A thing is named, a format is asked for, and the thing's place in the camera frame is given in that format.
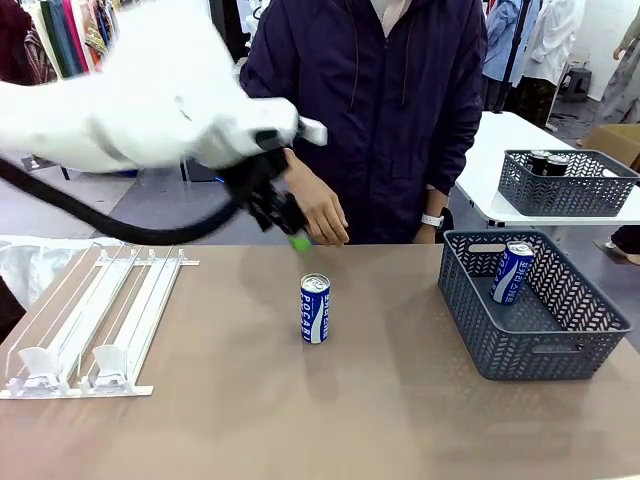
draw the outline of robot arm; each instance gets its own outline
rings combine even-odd
[[[103,233],[135,243],[195,240],[228,221],[234,205],[248,209],[263,229],[276,224],[289,235],[300,230],[304,217],[295,201],[278,194],[271,181],[287,167],[282,147],[298,136],[322,145],[324,127],[301,119],[285,99],[248,98],[207,17],[159,2],[123,13],[119,25],[101,74],[38,87],[0,83],[0,148],[91,172],[167,167],[193,157],[227,181],[226,213],[195,229],[156,232],[78,205],[7,162],[0,163],[0,175]]]

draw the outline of brown table surface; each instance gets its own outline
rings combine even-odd
[[[440,247],[187,254],[201,265],[181,270],[138,381],[155,385],[154,394],[0,401],[0,478],[548,480],[640,472],[640,361],[630,344],[587,382],[481,378],[437,287]],[[330,331],[324,344],[305,345],[299,281],[314,271],[332,281]]]

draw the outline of gray plastic basket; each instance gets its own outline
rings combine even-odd
[[[535,260],[516,303],[490,296],[507,242]],[[491,380],[591,378],[631,330],[611,300],[535,230],[445,234],[438,285],[480,374]]]
[[[564,177],[534,175],[530,150],[507,150],[498,191],[518,212],[535,217],[615,217],[640,176],[595,150],[547,150],[569,158]]]

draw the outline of can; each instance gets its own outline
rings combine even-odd
[[[329,335],[331,282],[324,275],[311,273],[300,281],[300,322],[302,340],[322,343]]]
[[[550,156],[551,154],[544,150],[531,150],[527,157],[527,163],[531,166],[531,173],[539,176],[544,175],[547,159]]]
[[[527,242],[507,243],[491,286],[491,298],[502,305],[514,303],[533,259],[533,248]]]
[[[547,159],[547,167],[544,174],[547,177],[564,177],[569,168],[569,159],[561,155],[551,155]]]

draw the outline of basket handle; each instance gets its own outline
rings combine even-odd
[[[505,248],[505,243],[472,243],[468,247],[469,253],[502,253]]]
[[[584,353],[584,344],[580,342],[541,342],[531,348],[531,353],[538,355],[575,355]]]

